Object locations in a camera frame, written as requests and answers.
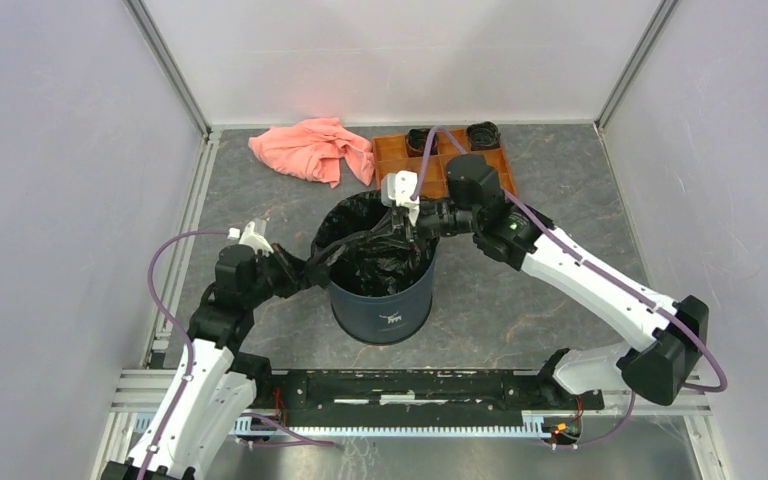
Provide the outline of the black plastic trash bag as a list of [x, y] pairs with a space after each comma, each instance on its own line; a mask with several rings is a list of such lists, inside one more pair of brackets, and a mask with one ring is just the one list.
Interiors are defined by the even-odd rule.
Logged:
[[378, 190], [350, 195], [323, 218], [306, 263], [327, 263], [330, 284], [351, 293], [384, 297], [413, 286], [430, 268], [436, 248], [404, 249], [371, 232], [390, 225], [390, 208]]

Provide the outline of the dark blue trash bin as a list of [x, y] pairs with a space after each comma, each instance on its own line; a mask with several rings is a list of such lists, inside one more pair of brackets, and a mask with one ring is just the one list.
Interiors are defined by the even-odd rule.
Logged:
[[401, 342], [419, 331], [433, 301], [434, 268], [413, 286], [395, 295], [369, 297], [329, 284], [332, 311], [340, 327], [352, 338], [372, 345]]

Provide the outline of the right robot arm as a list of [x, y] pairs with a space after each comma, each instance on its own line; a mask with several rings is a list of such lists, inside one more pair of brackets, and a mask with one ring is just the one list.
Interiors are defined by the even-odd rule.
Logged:
[[487, 257], [539, 279], [610, 326], [621, 342], [590, 350], [561, 349], [544, 364], [540, 400], [562, 408], [591, 390], [626, 387], [661, 406], [674, 403], [690, 382], [706, 345], [709, 308], [689, 295], [676, 300], [622, 274], [578, 245], [551, 219], [501, 185], [479, 154], [446, 166], [448, 194], [421, 199], [418, 173], [402, 170], [381, 182], [381, 201], [392, 210], [399, 245], [469, 234]]

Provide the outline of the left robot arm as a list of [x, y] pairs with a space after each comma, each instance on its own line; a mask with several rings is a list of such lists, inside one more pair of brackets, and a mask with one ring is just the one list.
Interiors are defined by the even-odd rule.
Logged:
[[223, 248], [215, 279], [188, 322], [185, 351], [157, 413], [104, 479], [201, 479], [236, 419], [274, 394], [267, 358], [242, 352], [254, 311], [273, 297], [310, 288], [306, 262], [279, 244]]

